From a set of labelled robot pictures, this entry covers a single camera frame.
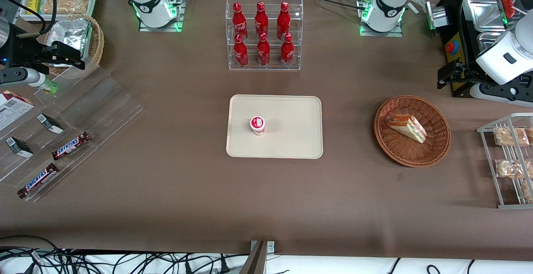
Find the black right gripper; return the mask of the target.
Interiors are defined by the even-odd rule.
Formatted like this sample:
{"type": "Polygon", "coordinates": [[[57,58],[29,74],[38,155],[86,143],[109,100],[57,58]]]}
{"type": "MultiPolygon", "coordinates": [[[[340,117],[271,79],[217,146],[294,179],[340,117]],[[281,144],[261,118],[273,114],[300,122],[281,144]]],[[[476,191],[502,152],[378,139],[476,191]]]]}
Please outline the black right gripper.
{"type": "MultiPolygon", "coordinates": [[[[32,37],[20,39],[16,36],[2,36],[0,44],[0,63],[3,66],[23,67],[42,63],[50,65],[63,63],[61,57],[58,56],[59,47],[57,44],[46,46],[32,37]]],[[[62,58],[65,60],[65,64],[80,70],[85,69],[85,62],[82,60],[80,50],[64,43],[62,43],[62,58]]]]}

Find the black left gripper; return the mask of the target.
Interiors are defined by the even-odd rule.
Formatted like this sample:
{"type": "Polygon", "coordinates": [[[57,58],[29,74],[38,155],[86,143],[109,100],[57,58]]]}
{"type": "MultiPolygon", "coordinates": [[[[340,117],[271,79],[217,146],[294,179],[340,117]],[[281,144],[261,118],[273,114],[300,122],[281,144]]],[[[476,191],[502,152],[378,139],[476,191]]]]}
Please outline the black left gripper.
{"type": "Polygon", "coordinates": [[[463,65],[461,60],[453,60],[448,62],[448,68],[440,68],[438,70],[437,88],[441,90],[455,82],[457,75],[459,75],[457,79],[459,84],[466,82],[495,84],[495,81],[478,65],[463,65]]]}

